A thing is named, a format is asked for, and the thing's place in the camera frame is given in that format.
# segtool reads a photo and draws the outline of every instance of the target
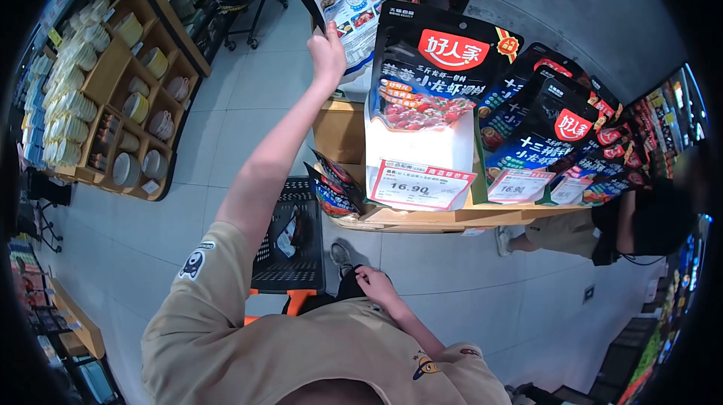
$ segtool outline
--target price tag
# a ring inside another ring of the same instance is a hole
[[[505,168],[487,191],[487,199],[500,203],[527,203],[533,201],[553,177],[553,172]]]
[[[103,17],[103,22],[108,22],[108,20],[111,18],[111,16],[113,16],[114,12],[116,12],[115,8],[111,8],[110,10],[108,10],[108,12]]]
[[[590,187],[592,180],[586,178],[565,177],[550,194],[557,204],[575,204],[582,201],[583,192]]]
[[[486,229],[484,228],[467,228],[462,233],[463,236],[472,237],[472,236],[479,236],[483,232],[485,232]]]
[[[131,49],[131,52],[133,52],[133,56],[135,57],[138,55],[138,51],[140,51],[140,48],[143,47],[143,41],[139,41],[138,44],[133,46],[133,49]]]
[[[141,189],[145,190],[149,195],[160,188],[160,185],[154,180],[150,180],[141,186]]]
[[[60,48],[60,46],[63,45],[63,39],[58,33],[58,30],[55,30],[55,27],[51,27],[50,31],[48,32],[48,38],[55,44],[56,48]]]
[[[457,196],[474,181],[476,173],[382,159],[372,189],[372,200],[404,209],[449,211]]]

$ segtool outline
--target black shopping basket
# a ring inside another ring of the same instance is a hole
[[[276,238],[291,220],[294,205],[307,220],[305,230],[309,234],[303,247],[298,247],[296,254],[289,258],[276,246]],[[291,296],[287,313],[295,315],[306,297],[326,290],[323,256],[321,207],[314,196],[311,179],[289,177],[254,259],[251,294],[287,294]],[[246,323],[255,319],[247,316]]]

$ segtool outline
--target gray wall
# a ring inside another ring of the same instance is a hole
[[[470,0],[465,14],[573,58],[624,104],[688,57],[661,0]]]

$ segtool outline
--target yellow bowl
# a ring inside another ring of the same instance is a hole
[[[160,79],[168,69],[168,59],[164,53],[157,47],[150,49],[140,59],[141,65],[148,68],[153,77]]]

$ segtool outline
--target gray floor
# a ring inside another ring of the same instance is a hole
[[[249,52],[242,38],[235,52],[221,49],[193,103],[165,200],[77,184],[72,204],[49,212],[65,237],[63,251],[44,250],[38,258],[101,328],[129,403],[148,402],[140,383],[140,337],[149,319],[235,172],[310,82],[309,32],[308,12],[298,0],[286,11],[270,0],[258,50]],[[312,145],[312,136],[308,141]],[[292,174],[303,174],[303,159],[311,160],[306,148]],[[545,250],[503,258],[492,231],[472,238],[381,234],[343,230],[328,219],[323,230],[327,249],[346,240],[355,261],[382,268],[442,342],[478,344],[500,380],[514,385],[534,381],[555,389],[564,383],[588,391],[607,345],[639,312],[656,270],[625,261],[594,268],[581,257]],[[328,289],[335,292],[338,279],[328,270]],[[595,297],[583,305],[583,290],[592,284]],[[252,297],[248,313],[280,312],[284,301]]]

